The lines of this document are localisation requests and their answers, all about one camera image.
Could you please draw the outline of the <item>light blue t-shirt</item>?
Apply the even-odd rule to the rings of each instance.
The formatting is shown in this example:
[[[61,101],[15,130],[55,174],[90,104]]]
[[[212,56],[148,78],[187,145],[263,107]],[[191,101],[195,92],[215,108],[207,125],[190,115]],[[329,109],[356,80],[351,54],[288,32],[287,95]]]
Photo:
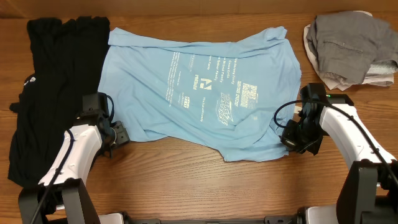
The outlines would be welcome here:
[[[99,91],[132,141],[179,138],[227,162],[287,155],[282,126],[294,115],[299,62],[283,27],[237,42],[176,42],[116,28]]]

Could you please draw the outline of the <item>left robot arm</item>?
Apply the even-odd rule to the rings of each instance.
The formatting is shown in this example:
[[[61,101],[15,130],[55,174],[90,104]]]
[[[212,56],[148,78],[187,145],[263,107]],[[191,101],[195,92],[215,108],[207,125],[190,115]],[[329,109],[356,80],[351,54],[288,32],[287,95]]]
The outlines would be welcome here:
[[[48,215],[64,210],[56,223],[130,223],[125,212],[98,215],[86,189],[88,174],[102,154],[128,143],[122,122],[114,121],[113,99],[101,92],[83,97],[83,109],[64,133],[63,144],[38,185],[24,188],[18,203],[23,223],[50,223]]]

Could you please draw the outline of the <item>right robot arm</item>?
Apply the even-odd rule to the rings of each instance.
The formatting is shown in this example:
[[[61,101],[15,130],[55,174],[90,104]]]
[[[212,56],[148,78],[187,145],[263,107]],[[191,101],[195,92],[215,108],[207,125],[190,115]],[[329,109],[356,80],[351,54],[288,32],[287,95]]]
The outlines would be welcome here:
[[[282,223],[397,223],[397,159],[375,140],[346,94],[328,94],[321,83],[300,91],[299,121],[282,126],[280,141],[290,151],[317,154],[331,137],[349,173],[337,202],[307,207]]]

